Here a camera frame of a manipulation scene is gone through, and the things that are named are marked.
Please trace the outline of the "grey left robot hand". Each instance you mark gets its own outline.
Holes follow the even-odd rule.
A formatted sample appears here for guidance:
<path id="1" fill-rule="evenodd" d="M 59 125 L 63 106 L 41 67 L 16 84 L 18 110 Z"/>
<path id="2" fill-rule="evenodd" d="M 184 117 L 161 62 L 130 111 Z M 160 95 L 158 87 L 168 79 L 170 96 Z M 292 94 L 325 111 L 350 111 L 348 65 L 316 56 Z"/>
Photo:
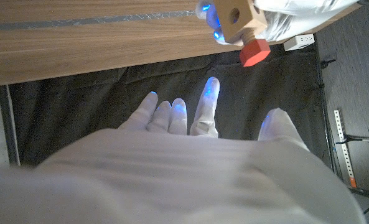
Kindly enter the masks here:
<path id="1" fill-rule="evenodd" d="M 256 37 L 268 42 L 288 39 L 311 30 L 356 2 L 357 0 L 250 0 L 251 6 L 263 10 L 268 24 Z M 221 16 L 217 15 L 214 1 L 198 1 L 195 13 L 214 29 L 217 43 L 243 46 L 242 40 L 230 44 L 224 39 L 219 21 Z"/>

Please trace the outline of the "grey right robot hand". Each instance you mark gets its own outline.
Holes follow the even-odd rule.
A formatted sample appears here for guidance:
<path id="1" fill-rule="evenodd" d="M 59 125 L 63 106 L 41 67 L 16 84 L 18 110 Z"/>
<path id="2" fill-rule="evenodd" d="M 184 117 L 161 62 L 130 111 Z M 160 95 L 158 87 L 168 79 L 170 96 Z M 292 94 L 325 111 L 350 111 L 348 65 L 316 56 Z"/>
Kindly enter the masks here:
<path id="1" fill-rule="evenodd" d="M 0 168 L 0 223 L 365 223 L 281 108 L 255 141 L 219 138 L 219 90 L 210 77 L 192 125 L 183 100 L 150 92 L 120 127 Z"/>

